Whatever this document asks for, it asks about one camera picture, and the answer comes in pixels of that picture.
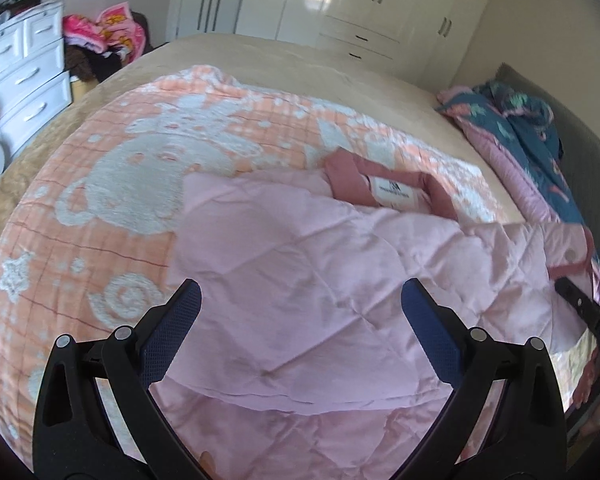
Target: pile of clothes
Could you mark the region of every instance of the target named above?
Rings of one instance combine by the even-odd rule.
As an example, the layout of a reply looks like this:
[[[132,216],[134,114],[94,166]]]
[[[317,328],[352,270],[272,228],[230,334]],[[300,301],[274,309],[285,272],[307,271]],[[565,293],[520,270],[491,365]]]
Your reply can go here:
[[[83,81],[102,82],[152,50],[146,18],[132,13],[127,2],[103,10],[95,21],[65,16],[62,28],[66,69]]]

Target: pink fabric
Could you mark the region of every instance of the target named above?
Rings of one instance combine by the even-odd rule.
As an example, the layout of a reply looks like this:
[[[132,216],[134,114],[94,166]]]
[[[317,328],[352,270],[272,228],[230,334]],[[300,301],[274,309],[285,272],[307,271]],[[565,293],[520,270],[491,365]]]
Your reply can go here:
[[[378,207],[378,202],[360,176],[379,176],[423,190],[430,198],[430,209],[434,215],[458,220],[451,197],[429,173],[389,170],[382,164],[355,155],[344,148],[339,148],[326,158],[324,169],[331,183],[333,196],[338,200],[353,205]]]
[[[98,22],[109,46],[121,44],[130,50],[129,62],[142,56],[146,44],[144,29],[134,21],[128,2],[103,10]]]
[[[408,278],[496,339],[556,352],[584,331],[549,278],[575,264],[590,291],[579,225],[461,228],[353,206],[319,171],[195,173],[184,187],[168,280],[196,279],[203,307],[152,393],[225,478],[391,476],[450,393],[400,309]]]
[[[79,14],[65,16],[62,19],[62,31],[68,44],[83,46],[96,54],[102,54],[109,48],[104,29]]]
[[[467,87],[454,87],[440,92],[438,100],[441,104],[446,104],[453,97],[465,91],[467,91]],[[509,150],[494,142],[494,137],[490,132],[475,126],[462,115],[453,113],[452,110],[446,110],[442,113],[456,121],[467,140],[480,153],[480,156],[492,168],[496,169],[504,187],[509,191],[513,201],[528,221],[561,222],[558,214],[549,206],[515,157],[511,155]],[[600,303],[600,266],[592,262],[591,268],[594,287],[593,299]]]

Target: gray headboard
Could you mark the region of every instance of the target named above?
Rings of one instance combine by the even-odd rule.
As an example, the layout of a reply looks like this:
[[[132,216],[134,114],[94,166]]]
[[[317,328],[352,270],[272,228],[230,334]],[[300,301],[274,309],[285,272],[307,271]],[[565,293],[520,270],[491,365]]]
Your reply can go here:
[[[544,99],[554,110],[555,126],[564,147],[560,169],[600,254],[600,139],[560,101],[509,65],[501,65],[496,78],[515,90]]]

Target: beige bedspread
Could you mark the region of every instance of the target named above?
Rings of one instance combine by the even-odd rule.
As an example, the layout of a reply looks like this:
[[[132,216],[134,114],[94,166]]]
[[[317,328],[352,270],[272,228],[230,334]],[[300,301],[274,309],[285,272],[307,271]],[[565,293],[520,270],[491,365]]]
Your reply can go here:
[[[397,130],[405,130],[404,125],[410,124],[411,135],[480,167],[509,220],[522,220],[493,171],[462,133],[434,111],[437,101],[432,94],[367,70],[353,60],[309,47],[245,36],[201,34],[142,57],[56,117],[0,178],[0,234],[42,165],[86,118],[124,92],[194,64],[217,66],[244,84],[344,104]],[[408,116],[413,107],[423,106],[430,107],[431,112],[414,131]]]

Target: pink clothes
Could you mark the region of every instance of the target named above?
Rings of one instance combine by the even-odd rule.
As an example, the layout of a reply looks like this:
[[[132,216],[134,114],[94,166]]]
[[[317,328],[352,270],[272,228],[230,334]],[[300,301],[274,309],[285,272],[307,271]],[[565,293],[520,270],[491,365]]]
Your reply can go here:
[[[572,272],[592,293],[582,226],[463,228],[353,205],[329,183],[368,190],[337,173],[185,177],[168,280],[196,279],[203,305],[152,393],[221,476],[383,480],[397,469],[450,393],[401,311],[409,278],[499,340],[540,336],[558,352],[584,331],[550,277]]]
[[[95,23],[78,14],[65,16],[62,28],[68,44],[83,46],[96,54],[103,54],[110,47],[124,47],[130,52],[130,62],[142,56],[146,44],[144,29],[134,21],[126,2],[103,10]]]

